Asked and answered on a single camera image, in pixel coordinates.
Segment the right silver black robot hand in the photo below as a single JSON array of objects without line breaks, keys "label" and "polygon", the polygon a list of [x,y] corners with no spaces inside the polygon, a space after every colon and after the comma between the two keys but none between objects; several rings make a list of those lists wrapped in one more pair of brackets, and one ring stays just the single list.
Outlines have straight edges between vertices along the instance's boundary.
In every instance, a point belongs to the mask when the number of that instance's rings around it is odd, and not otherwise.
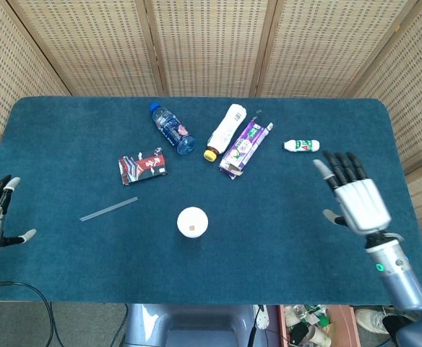
[{"label": "right silver black robot hand", "polygon": [[368,177],[360,160],[352,152],[343,155],[324,151],[323,155],[326,163],[315,159],[313,164],[332,190],[343,213],[338,215],[326,209],[324,217],[358,235],[383,232],[392,219],[376,184]]}]

